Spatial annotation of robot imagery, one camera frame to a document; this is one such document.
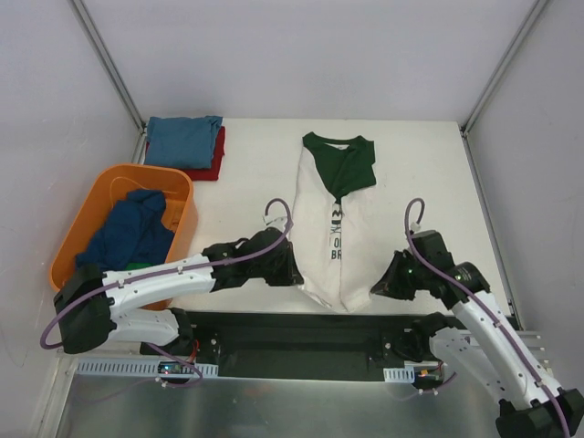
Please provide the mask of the white and green t-shirt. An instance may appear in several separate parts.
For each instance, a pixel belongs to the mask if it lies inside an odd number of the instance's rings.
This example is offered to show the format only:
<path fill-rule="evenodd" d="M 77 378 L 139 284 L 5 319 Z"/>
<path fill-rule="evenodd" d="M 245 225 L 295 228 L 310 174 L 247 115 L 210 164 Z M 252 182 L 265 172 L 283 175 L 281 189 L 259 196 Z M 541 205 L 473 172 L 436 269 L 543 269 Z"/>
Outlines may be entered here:
<path fill-rule="evenodd" d="M 357 136 L 302 138 L 290 233 L 303 292 L 324 308 L 354 312 L 370 302 L 368 208 L 377 184 L 374 142 Z"/>

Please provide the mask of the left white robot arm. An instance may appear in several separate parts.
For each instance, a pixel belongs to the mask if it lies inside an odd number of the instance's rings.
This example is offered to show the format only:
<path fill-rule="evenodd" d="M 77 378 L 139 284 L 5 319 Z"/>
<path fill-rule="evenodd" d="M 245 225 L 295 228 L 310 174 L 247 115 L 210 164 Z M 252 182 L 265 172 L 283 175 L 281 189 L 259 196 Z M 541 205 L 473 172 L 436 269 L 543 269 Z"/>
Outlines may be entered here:
<path fill-rule="evenodd" d="M 274 227 L 159 266 L 104 272 L 90 264 L 80 268 L 54 299 L 58 345 L 73 355 L 108 341 L 128 341 L 182 355 L 193 344 L 185 312 L 150 306 L 184 295 L 239 288 L 256 278 L 271 287 L 304 282 L 291 242 Z"/>

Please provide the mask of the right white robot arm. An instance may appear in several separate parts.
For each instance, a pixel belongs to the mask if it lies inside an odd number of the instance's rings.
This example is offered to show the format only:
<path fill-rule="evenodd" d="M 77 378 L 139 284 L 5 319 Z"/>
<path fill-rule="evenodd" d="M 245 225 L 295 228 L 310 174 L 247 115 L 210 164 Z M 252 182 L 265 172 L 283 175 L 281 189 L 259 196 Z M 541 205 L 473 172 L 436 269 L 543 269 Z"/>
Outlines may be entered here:
<path fill-rule="evenodd" d="M 408 248 L 395 252 L 372 293 L 412 300 L 427 291 L 470 332 L 475 345 L 445 315 L 416 320 L 391 342 L 403 360 L 436 358 L 459 376 L 476 379 L 499 406 L 495 427 L 502 437 L 572 437 L 583 419 L 583 396 L 551 376 L 498 306 L 480 270 L 456 264 L 440 233 L 406 234 Z"/>

